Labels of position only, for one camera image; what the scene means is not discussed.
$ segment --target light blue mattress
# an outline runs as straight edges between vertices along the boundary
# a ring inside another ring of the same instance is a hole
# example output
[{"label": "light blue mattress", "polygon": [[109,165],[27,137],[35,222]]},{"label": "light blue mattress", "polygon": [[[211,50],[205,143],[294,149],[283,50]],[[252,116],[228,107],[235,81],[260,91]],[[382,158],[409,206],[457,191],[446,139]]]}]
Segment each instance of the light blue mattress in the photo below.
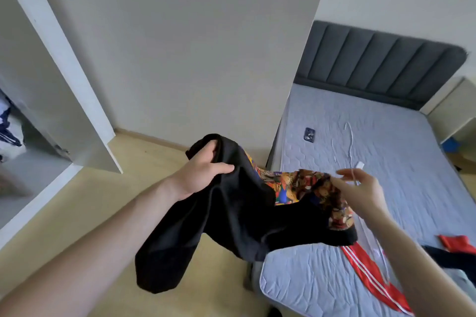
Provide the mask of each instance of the light blue mattress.
[{"label": "light blue mattress", "polygon": [[[275,170],[333,173],[348,167],[348,122],[352,165],[362,161],[379,179],[392,215],[414,240],[440,247],[438,234],[464,234],[476,245],[476,203],[418,111],[294,84],[283,121]],[[316,130],[314,143],[303,139],[306,127]],[[375,239],[363,231],[359,225],[359,242],[377,261]],[[305,316],[403,316],[370,294],[340,248],[274,251],[258,276],[265,296]],[[396,282],[391,271],[386,277]]]}]

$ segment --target right hand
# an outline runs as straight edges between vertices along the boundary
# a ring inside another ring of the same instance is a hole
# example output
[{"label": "right hand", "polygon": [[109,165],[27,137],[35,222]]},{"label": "right hand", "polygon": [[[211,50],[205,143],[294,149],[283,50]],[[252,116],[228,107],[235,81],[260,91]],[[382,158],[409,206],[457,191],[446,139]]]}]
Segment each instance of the right hand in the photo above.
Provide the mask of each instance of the right hand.
[{"label": "right hand", "polygon": [[[331,182],[342,192],[349,206],[366,222],[376,218],[392,218],[385,203],[384,191],[377,178],[361,169],[341,169],[336,171],[342,178],[331,177]],[[360,182],[360,185],[346,182]]]}]

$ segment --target upholstered headboard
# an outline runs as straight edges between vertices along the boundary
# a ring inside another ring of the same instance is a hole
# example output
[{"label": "upholstered headboard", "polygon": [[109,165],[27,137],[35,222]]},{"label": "upholstered headboard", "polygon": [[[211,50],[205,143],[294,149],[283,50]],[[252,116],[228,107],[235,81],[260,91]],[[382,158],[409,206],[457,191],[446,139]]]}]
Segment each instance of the upholstered headboard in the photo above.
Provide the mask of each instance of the upholstered headboard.
[{"label": "upholstered headboard", "polygon": [[314,21],[294,83],[420,109],[466,57],[456,45]]}]

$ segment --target wardrobe door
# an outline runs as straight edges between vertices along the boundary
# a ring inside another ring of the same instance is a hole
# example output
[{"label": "wardrobe door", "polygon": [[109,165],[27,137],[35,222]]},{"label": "wardrobe door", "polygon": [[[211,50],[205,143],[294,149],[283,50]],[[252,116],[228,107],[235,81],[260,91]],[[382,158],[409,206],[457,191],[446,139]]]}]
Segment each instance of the wardrobe door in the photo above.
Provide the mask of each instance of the wardrobe door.
[{"label": "wardrobe door", "polygon": [[0,89],[59,154],[121,172],[114,131],[47,0],[0,5]]}]

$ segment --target colorful printed fabric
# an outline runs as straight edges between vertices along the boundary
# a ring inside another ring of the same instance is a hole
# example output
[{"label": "colorful printed fabric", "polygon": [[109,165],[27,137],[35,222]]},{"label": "colorful printed fabric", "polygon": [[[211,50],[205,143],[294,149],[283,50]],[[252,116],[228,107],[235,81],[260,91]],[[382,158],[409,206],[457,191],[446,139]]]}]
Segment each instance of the colorful printed fabric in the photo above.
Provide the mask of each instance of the colorful printed fabric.
[{"label": "colorful printed fabric", "polygon": [[312,200],[329,214],[330,230],[346,230],[354,225],[353,212],[341,197],[340,190],[330,182],[329,174],[305,169],[272,172],[259,168],[253,158],[246,155],[258,176],[274,190],[277,206],[299,202],[310,194]]}]

